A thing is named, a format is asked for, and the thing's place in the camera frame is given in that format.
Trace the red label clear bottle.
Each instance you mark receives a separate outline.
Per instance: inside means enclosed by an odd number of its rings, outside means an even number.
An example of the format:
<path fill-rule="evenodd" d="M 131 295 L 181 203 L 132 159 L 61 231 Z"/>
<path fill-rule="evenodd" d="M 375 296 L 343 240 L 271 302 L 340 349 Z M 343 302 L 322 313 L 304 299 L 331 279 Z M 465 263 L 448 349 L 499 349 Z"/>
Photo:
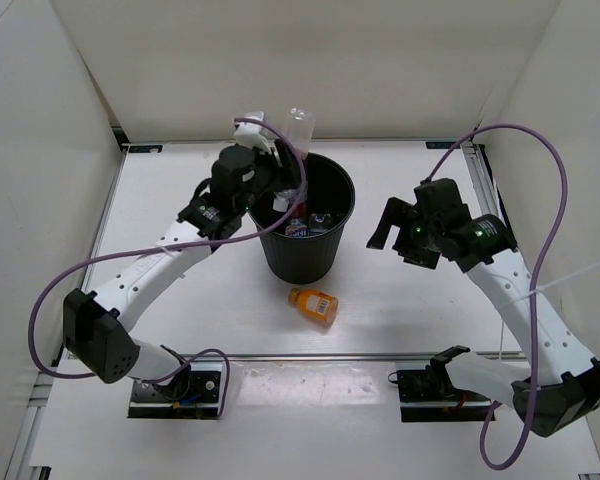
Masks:
<path fill-rule="evenodd" d="M 291 209 L 291 207 L 295 204 L 295 202 L 298 202 L 298 205 L 294 209 Z M 298 193 L 297 195 L 295 195 L 289 201 L 289 211 L 290 211 L 290 215 L 289 215 L 287 221 L 290 224 L 297 224 L 297 223 L 305 224 L 307 222 L 307 217 L 308 217 L 307 194 L 306 193 Z"/>

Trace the tall clear crushed bottle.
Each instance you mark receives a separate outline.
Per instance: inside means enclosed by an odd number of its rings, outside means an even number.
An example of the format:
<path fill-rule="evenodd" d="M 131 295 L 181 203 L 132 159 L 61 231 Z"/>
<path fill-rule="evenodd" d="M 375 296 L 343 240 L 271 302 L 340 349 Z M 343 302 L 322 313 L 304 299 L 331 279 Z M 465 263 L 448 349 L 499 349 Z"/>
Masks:
<path fill-rule="evenodd" d="M 303 160 L 306 160 L 309 153 L 315 123 L 315 116 L 299 107 L 291 108 L 285 116 L 282 133 L 293 146 L 293 152 L 298 153 Z M 289 211 L 289 201 L 298 193 L 307 194 L 307 190 L 275 192 L 273 209 L 276 212 L 286 213 Z"/>

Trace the small clear black-cap bottle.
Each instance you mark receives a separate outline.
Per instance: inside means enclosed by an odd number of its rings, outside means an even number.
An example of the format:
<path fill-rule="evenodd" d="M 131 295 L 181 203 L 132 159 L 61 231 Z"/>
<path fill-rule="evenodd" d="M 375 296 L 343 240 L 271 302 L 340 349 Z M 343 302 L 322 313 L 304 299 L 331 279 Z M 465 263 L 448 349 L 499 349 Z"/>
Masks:
<path fill-rule="evenodd" d="M 311 213 L 307 221 L 310 236 L 325 234 L 335 225 L 336 219 L 330 213 Z"/>

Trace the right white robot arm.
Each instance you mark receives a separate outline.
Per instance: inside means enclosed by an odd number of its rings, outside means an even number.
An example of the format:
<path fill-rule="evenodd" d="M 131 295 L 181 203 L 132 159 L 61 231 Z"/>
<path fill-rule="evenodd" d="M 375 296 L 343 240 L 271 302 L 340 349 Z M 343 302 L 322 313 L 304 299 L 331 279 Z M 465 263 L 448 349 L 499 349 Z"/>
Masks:
<path fill-rule="evenodd" d="M 488 298 L 527 357 L 526 367 L 488 360 L 453 346 L 425 369 L 405 378 L 410 401 L 450 400 L 461 391 L 495 400 L 549 437 L 600 407 L 600 360 L 568 331 L 541 293 L 517 243 L 495 215 L 472 217 L 451 179 L 424 182 L 416 202 L 387 200 L 368 248 L 384 248 L 392 228 L 394 251 L 404 262 L 435 269 L 439 259 L 456 264 Z"/>

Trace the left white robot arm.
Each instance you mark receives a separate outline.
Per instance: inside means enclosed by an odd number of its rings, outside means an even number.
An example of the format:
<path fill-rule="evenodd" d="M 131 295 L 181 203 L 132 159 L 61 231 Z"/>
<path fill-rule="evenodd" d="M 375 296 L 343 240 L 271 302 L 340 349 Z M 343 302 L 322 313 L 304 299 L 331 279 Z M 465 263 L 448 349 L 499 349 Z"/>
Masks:
<path fill-rule="evenodd" d="M 299 156 L 278 139 L 273 151 L 232 145 L 213 163 L 209 190 L 192 198 L 156 246 L 137 253 L 112 280 L 90 292 L 74 289 L 63 302 L 65 347 L 106 384 L 124 377 L 155 382 L 168 400 L 186 395 L 190 377 L 163 350 L 131 330 L 148 307 L 190 268 L 236 241 L 242 218 L 266 193 L 306 181 Z"/>

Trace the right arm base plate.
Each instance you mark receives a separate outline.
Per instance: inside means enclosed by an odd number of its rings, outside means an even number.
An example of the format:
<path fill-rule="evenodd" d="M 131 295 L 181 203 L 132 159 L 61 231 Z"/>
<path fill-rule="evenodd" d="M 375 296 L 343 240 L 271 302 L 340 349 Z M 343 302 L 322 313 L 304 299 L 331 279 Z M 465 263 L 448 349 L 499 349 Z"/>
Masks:
<path fill-rule="evenodd" d="M 474 392 L 444 391 L 427 369 L 396 370 L 387 380 L 398 390 L 402 423 L 483 422 L 491 405 Z"/>

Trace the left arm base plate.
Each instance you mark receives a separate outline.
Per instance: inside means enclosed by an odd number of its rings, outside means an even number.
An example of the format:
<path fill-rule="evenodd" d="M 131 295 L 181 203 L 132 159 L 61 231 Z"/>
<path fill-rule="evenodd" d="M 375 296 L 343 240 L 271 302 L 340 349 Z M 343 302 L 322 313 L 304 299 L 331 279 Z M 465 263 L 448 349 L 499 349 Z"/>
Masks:
<path fill-rule="evenodd" d="M 222 413 L 225 365 L 222 362 L 193 363 L 179 374 L 177 384 L 134 383 L 127 417 L 151 420 L 217 420 Z"/>

